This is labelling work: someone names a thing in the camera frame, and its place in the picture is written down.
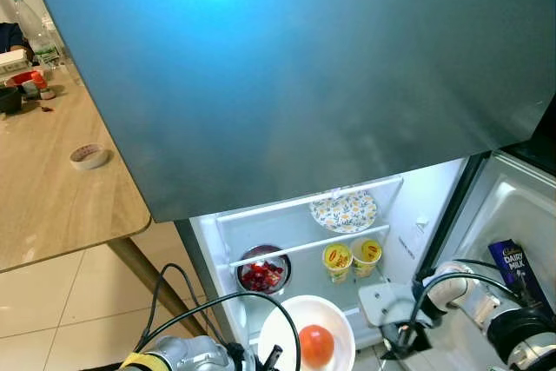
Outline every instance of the table leg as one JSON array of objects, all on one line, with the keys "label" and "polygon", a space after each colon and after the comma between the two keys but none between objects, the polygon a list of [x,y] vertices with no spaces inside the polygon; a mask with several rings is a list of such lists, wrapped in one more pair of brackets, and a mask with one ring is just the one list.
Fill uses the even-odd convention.
[{"label": "table leg", "polygon": [[[113,239],[107,243],[110,249],[133,271],[149,291],[151,293],[154,292],[159,272],[131,238]],[[174,316],[189,310],[180,296],[166,281],[162,282],[158,292],[158,300]],[[184,319],[181,321],[181,324],[193,336],[207,334],[201,323],[194,316]]]}]

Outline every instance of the cadbury dairy milk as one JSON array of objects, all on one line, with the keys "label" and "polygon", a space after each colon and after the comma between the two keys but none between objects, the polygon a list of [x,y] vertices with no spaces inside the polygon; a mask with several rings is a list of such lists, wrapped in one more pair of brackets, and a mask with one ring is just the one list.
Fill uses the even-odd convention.
[{"label": "cadbury dairy milk", "polygon": [[509,239],[488,246],[506,285],[530,308],[542,310],[553,322],[556,316],[550,308],[539,282],[533,274],[523,248]]}]

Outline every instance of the decorated plate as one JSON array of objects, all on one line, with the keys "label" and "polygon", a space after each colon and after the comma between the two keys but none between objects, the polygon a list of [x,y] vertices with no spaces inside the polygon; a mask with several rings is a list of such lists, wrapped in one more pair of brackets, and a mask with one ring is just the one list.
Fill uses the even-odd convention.
[{"label": "decorated plate", "polygon": [[309,207],[320,225],[339,234],[361,232],[376,218],[376,203],[366,190],[311,202]]}]

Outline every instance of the refrigerator door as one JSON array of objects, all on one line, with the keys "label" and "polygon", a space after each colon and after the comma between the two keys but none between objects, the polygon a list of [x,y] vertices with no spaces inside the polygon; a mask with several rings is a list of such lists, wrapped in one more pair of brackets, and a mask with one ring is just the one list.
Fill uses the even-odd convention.
[{"label": "refrigerator door", "polygon": [[[454,258],[493,262],[488,245],[513,239],[523,247],[549,304],[556,308],[555,197],[553,176],[508,154],[494,153],[470,191],[437,263]],[[472,268],[503,282],[498,272]],[[423,355],[433,369],[505,369],[462,312],[448,313],[442,326],[428,334],[434,348]],[[405,364],[412,370],[424,369],[412,360]]]},{"label": "refrigerator door", "polygon": [[157,221],[527,139],[553,0],[45,0]]}]

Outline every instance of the tape roll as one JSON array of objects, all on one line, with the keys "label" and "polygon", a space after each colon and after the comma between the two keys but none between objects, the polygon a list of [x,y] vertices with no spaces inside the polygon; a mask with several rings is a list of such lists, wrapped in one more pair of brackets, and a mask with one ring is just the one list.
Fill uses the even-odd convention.
[{"label": "tape roll", "polygon": [[84,145],[71,153],[69,161],[74,169],[95,169],[108,159],[108,151],[100,143]]}]

